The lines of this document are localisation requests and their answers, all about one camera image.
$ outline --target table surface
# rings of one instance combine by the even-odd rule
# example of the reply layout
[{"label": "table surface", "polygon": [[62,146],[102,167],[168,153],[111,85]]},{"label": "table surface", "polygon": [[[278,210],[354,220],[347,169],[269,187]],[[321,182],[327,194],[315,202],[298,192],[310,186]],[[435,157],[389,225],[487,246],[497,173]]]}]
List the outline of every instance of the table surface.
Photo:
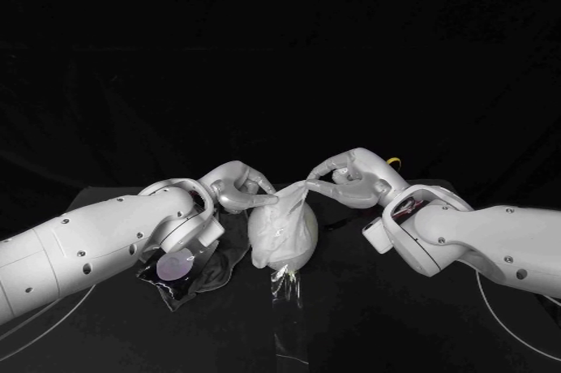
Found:
[{"label": "table surface", "polygon": [[[439,185],[439,180],[411,183]],[[70,208],[138,188],[86,188]],[[558,371],[555,362],[503,331],[478,293],[473,270],[452,264],[434,277],[415,273],[398,253],[380,255],[360,229],[379,209],[356,211],[310,193],[320,228],[315,253],[300,270],[311,372]],[[331,231],[323,227],[349,218]],[[54,330],[1,371],[275,372],[269,271],[236,265],[229,283],[170,312],[135,267],[93,289]],[[530,293],[481,278],[490,305],[519,337],[561,356],[561,330]],[[0,342],[20,347],[59,321],[85,292],[69,296]],[[24,318],[0,327],[4,333]]]}]

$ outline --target robotic hand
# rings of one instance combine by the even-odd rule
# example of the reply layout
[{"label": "robotic hand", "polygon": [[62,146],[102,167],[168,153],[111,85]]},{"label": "robotic hand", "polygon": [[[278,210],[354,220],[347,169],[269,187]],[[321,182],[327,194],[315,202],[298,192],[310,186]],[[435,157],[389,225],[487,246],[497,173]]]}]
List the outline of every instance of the robotic hand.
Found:
[{"label": "robotic hand", "polygon": [[[318,181],[331,171],[334,184]],[[350,208],[383,207],[362,233],[380,254],[395,247],[424,276],[458,261],[497,284],[561,298],[561,212],[514,206],[474,211],[447,189],[409,186],[364,148],[328,158],[305,187]]]},{"label": "robotic hand", "polygon": [[[266,192],[256,195],[258,188]],[[194,192],[204,201],[196,204]],[[275,204],[274,188],[239,161],[200,180],[174,178],[138,195],[90,204],[0,241],[0,325],[129,268],[148,248],[207,247],[225,232],[213,205],[230,212]]]}]

